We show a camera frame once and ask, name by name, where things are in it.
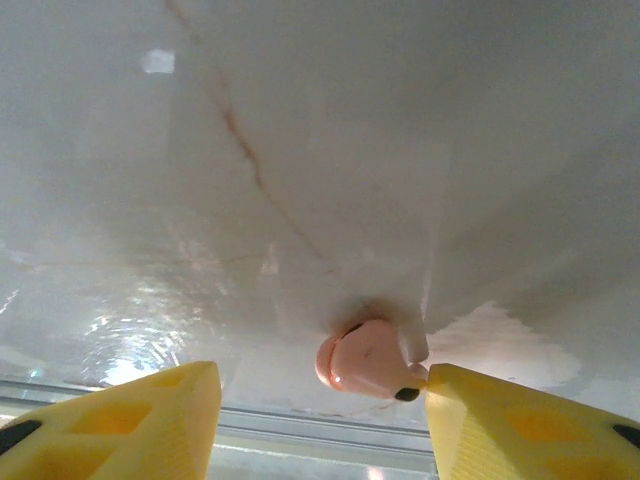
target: black rubber pad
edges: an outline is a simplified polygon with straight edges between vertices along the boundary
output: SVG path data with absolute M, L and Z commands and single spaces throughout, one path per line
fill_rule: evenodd
M 630 427 L 628 425 L 616 424 L 613 426 L 613 429 L 616 431 L 618 435 L 624 437 L 629 441 L 634 447 L 640 450 L 640 429 L 635 427 Z
M 8 452 L 42 426 L 38 420 L 26 420 L 0 430 L 0 455 Z
M 413 402 L 420 396 L 420 390 L 417 388 L 403 388 L 396 393 L 396 400 L 401 402 Z

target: black dot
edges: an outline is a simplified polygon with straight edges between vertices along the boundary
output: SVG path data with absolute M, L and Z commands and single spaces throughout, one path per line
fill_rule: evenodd
M 420 390 L 417 388 L 403 388 L 396 393 L 396 400 L 401 402 L 412 402 L 420 396 Z
M 42 426 L 39 420 L 25 420 L 0 430 L 0 455 L 8 452 Z
M 351 328 L 349 329 L 349 331 L 347 331 L 347 333 L 345 333 L 342 337 L 344 338 L 344 337 L 346 337 L 347 335 L 349 335 L 351 332 L 355 332 L 355 331 L 356 331 L 357 329 L 359 329 L 362 325 L 363 325 L 362 323 L 359 323 L 358 325 L 355 325 L 355 326 L 351 327 Z
M 615 424 L 613 429 L 618 435 L 628 440 L 629 443 L 640 450 L 640 429 L 619 423 Z

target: reddish crack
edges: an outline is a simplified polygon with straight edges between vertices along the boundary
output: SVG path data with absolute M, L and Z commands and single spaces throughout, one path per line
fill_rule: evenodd
M 196 44 L 202 44 L 202 37 L 194 31 L 193 25 L 189 17 L 185 14 L 184 10 L 178 4 L 177 0 L 164 0 L 165 8 L 169 11 L 171 16 L 176 20 L 176 22 L 189 34 L 191 41 Z M 289 213 L 289 211 L 275 198 L 275 196 L 268 189 L 265 181 L 264 175 L 262 173 L 262 161 L 258 152 L 251 146 L 245 135 L 243 134 L 240 126 L 238 125 L 238 121 L 236 119 L 235 113 L 231 105 L 225 105 L 221 97 L 228 97 L 228 82 L 220 69 L 216 66 L 218 83 L 220 87 L 220 91 L 222 95 L 218 95 L 216 91 L 212 91 L 210 88 L 205 88 L 205 91 L 210 96 L 213 103 L 219 108 L 220 113 L 222 114 L 222 119 L 227 127 L 229 133 L 235 138 L 238 146 L 242 150 L 244 157 L 251 163 L 251 168 L 253 169 L 253 181 L 258 190 L 262 193 L 265 199 L 274 207 L 278 213 L 284 218 L 287 225 L 295 232 L 295 234 L 302 240 L 302 242 L 313 252 L 313 254 L 318 258 L 324 258 L 324 255 L 320 251 L 320 249 L 311 241 L 309 236 L 306 234 L 302 228 L 298 225 L 298 223 L 294 220 L 293 216 Z
M 178 5 L 178 2 L 176 2 L 176 0 L 164 0 L 164 7 L 171 14 L 174 20 L 189 33 L 191 41 L 196 45 L 200 45 L 202 43 L 202 37 L 197 32 L 193 31 L 189 17 L 184 13 L 182 7 Z

